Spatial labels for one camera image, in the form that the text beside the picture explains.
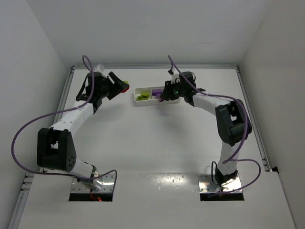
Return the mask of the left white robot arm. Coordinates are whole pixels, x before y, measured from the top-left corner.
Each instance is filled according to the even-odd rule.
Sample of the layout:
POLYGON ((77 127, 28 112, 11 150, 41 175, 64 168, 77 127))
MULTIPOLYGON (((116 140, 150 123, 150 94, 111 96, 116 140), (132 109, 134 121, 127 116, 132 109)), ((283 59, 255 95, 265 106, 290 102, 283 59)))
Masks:
POLYGON ((103 98, 111 100, 128 89, 129 84, 113 72, 108 76, 99 72, 88 73, 76 96, 74 110, 38 132, 37 165, 75 177, 91 178, 95 167, 77 158, 73 136, 96 113, 103 98))

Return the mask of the green red purple lego stack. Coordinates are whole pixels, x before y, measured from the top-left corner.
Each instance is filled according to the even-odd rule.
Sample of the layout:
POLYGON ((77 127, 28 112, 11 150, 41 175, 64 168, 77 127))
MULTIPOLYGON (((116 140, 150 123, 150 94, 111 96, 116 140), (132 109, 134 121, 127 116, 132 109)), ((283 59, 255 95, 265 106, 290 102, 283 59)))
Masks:
POLYGON ((127 81, 123 81, 123 90, 121 91, 121 93, 125 93, 126 91, 128 91, 130 88, 130 85, 127 81))

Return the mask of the purple lego piece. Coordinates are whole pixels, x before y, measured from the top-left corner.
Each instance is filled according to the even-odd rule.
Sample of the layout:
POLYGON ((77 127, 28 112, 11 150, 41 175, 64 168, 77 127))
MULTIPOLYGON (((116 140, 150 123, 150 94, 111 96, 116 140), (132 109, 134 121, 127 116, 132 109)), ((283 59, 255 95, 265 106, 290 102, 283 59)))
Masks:
POLYGON ((159 99, 162 93, 163 93, 163 89, 152 89, 151 91, 152 99, 159 99))

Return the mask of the green square lego brick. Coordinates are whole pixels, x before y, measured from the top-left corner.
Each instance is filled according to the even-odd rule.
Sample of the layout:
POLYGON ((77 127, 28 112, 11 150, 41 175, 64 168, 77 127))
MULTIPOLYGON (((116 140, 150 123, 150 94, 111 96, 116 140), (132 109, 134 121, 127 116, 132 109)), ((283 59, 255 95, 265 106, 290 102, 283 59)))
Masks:
POLYGON ((138 94, 137 96, 136 96, 136 100, 137 101, 144 101, 144 100, 149 100, 149 98, 150 98, 150 94, 149 93, 141 93, 141 94, 138 94))

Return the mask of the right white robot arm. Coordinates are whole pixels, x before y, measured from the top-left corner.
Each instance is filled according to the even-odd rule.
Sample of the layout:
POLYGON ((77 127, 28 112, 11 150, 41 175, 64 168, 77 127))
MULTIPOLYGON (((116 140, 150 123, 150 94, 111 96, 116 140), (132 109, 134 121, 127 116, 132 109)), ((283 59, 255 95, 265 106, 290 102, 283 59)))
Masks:
POLYGON ((159 101, 173 101, 183 98, 189 105, 201 108, 216 118, 217 131, 222 140, 219 162, 212 181, 217 185, 237 177, 237 161, 242 142, 252 132, 252 126, 241 100, 226 100, 209 96, 204 89, 198 89, 192 72, 182 74, 168 71, 171 80, 165 82, 159 101))

